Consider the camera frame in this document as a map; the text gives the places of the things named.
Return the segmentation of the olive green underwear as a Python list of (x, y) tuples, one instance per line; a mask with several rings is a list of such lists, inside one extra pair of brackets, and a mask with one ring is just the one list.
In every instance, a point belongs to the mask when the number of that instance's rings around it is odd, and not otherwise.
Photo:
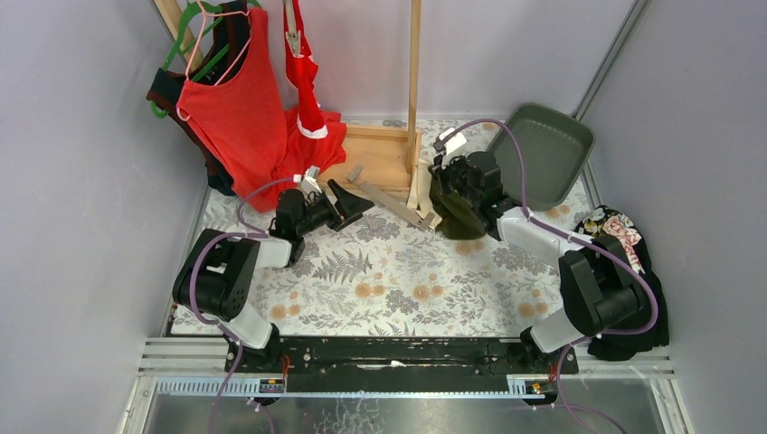
[(440, 181), (429, 172), (430, 166), (424, 159), (418, 161), (406, 207), (420, 217), (433, 213), (432, 226), (449, 240), (470, 241), (484, 237), (484, 226), (470, 204), (457, 193), (444, 190)]

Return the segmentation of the wooden clip hanger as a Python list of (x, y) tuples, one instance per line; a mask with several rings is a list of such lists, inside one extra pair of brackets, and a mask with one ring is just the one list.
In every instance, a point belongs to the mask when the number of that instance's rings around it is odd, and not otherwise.
[(298, 28), (297, 15), (292, 0), (283, 0), (283, 16), (285, 21), (285, 41), (290, 54), (294, 58), (301, 58), (301, 31)]
[(416, 211), (407, 208), (404, 204), (398, 202), (391, 195), (385, 193), (373, 184), (370, 184), (364, 180), (361, 176), (362, 171), (363, 167), (361, 165), (357, 165), (346, 174), (346, 179), (361, 189), (368, 196), (376, 200), (379, 204), (394, 212), (410, 225), (416, 227), (419, 231), (428, 233), (435, 232), (435, 227), (432, 225), (435, 217), (433, 212), (428, 212), (425, 217), (420, 217)]

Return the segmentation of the red underwear with white lettering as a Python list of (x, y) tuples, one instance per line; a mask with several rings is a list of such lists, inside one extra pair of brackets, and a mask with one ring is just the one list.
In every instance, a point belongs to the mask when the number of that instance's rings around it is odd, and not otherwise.
[(301, 31), (301, 58), (294, 58), (285, 41), (285, 21), (283, 16), (283, 35), (286, 50), (286, 76), (291, 85), (298, 92), (298, 119), (297, 125), (301, 134), (311, 139), (324, 138), (328, 134), (325, 120), (323, 119), (320, 106), (314, 92), (314, 80), (318, 73), (318, 66), (312, 58), (305, 26), (300, 14), (299, 2), (293, 0), (297, 15), (298, 28)]

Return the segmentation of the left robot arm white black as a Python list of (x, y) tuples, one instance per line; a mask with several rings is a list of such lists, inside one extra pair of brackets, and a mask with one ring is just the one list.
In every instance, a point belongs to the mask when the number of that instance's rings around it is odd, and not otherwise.
[(247, 303), (255, 270), (295, 265), (309, 233), (322, 226), (341, 231), (374, 205), (334, 180), (327, 185), (327, 191), (282, 191), (267, 231), (202, 231), (175, 279), (174, 302), (235, 344), (266, 349), (278, 332)]

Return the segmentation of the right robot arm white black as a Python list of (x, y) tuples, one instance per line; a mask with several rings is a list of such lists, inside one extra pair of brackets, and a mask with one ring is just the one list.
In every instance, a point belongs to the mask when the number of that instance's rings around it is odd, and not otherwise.
[(429, 168), (431, 191), (453, 218), (481, 236), (517, 246), (552, 267), (559, 277), (561, 309), (526, 329), (520, 338), (532, 351), (551, 354), (583, 338), (622, 335), (620, 322), (642, 311), (658, 319), (658, 301), (649, 283), (630, 265), (621, 242), (554, 227), (505, 193), (494, 155), (438, 155)]

